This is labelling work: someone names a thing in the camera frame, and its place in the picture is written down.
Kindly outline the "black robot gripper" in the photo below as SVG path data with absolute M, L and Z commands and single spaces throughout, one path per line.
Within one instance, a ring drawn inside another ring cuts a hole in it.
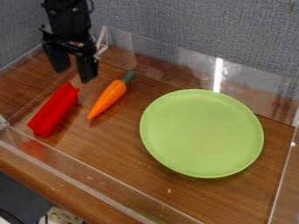
M 69 54 L 76 56 L 78 78 L 88 83 L 99 75 L 99 60 L 95 58 L 96 42 L 89 28 L 68 37 L 58 36 L 49 26 L 41 26 L 41 46 L 56 73 L 62 73 L 70 66 Z

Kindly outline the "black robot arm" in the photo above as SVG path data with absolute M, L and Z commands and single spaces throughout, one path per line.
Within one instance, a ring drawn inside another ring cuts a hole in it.
M 72 54 L 76 58 L 78 78 L 88 83 L 99 73 L 96 40 L 89 34 L 93 1 L 42 0 L 48 24 L 42 25 L 41 47 L 56 73 L 70 67 Z

